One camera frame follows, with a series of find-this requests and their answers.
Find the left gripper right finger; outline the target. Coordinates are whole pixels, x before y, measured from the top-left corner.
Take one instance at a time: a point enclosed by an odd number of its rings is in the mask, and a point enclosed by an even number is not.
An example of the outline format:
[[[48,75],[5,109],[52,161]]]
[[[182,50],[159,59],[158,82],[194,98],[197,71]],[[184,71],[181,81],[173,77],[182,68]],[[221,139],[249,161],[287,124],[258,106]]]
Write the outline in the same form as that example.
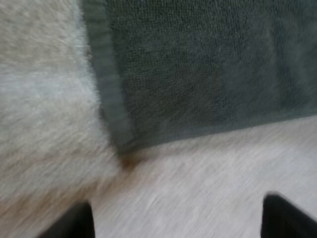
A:
[[[315,238],[317,222],[287,199],[267,194],[263,199],[262,238]]]

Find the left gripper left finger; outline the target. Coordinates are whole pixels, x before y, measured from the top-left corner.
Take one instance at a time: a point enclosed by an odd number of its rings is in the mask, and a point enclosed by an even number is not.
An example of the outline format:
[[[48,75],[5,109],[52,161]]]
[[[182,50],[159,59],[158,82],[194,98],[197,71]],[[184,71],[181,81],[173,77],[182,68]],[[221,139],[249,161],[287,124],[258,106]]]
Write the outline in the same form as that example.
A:
[[[80,201],[71,206],[38,238],[95,238],[92,206]]]

